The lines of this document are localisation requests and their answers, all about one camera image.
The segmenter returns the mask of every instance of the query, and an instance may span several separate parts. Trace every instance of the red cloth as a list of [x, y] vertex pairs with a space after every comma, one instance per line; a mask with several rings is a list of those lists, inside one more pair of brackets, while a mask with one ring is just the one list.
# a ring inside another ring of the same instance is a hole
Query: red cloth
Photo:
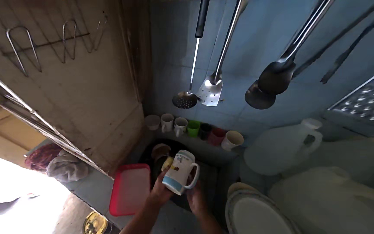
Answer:
[[62, 148], [56, 144], [48, 144], [36, 149], [25, 159], [25, 164], [34, 171], [45, 172], [53, 158], [57, 157]]

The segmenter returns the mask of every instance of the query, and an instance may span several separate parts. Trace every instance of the towel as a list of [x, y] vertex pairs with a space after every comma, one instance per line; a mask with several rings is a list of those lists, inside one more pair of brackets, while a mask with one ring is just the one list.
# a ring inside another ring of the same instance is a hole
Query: towel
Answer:
[[46, 173], [60, 182], [72, 182], [85, 178], [89, 166], [64, 149], [47, 166]]

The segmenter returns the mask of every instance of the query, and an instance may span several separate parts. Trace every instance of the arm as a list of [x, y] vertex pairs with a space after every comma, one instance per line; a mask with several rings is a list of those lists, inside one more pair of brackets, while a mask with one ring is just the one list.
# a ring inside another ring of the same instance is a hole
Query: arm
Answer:
[[200, 182], [187, 191], [187, 199], [190, 209], [200, 222], [200, 226], [205, 234], [222, 234], [223, 231], [214, 216], [207, 209], [206, 201], [200, 189]]
[[143, 208], [135, 214], [120, 234], [149, 234], [157, 221], [160, 208], [171, 198], [173, 192], [163, 185], [165, 169], [157, 178], [154, 188], [148, 196]]

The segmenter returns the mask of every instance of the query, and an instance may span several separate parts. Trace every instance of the concrete floor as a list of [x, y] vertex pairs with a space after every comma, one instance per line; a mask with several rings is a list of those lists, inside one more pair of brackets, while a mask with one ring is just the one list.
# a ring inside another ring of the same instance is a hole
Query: concrete floor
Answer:
[[0, 233], [81, 234], [90, 212], [54, 178], [0, 158]]
[[71, 193], [64, 203], [53, 234], [81, 234], [83, 222], [92, 211], [92, 208]]
[[81, 234], [83, 222], [92, 209], [70, 193], [58, 216], [48, 206], [51, 195], [35, 198], [22, 197], [12, 202], [0, 203], [0, 233], [21, 229], [22, 234]]

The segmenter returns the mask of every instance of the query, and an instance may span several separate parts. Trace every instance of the jug handle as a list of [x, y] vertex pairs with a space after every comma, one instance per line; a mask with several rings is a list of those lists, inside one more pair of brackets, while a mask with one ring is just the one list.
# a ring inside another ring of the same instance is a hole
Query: jug handle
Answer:
[[200, 167], [199, 167], [199, 165], [198, 165], [197, 163], [195, 163], [195, 162], [191, 163], [191, 168], [192, 168], [192, 169], [193, 169], [194, 166], [196, 166], [196, 174], [195, 174], [195, 176], [194, 176], [193, 181], [190, 183], [189, 186], [185, 186], [185, 185], [184, 185], [184, 187], [185, 187], [186, 189], [192, 189], [192, 188], [194, 188], [194, 186], [196, 186], [197, 180], [199, 180]]
[[314, 142], [304, 150], [305, 155], [314, 152], [319, 147], [322, 141], [322, 134], [317, 131], [312, 131], [309, 133], [309, 135], [312, 135], [314, 137]]

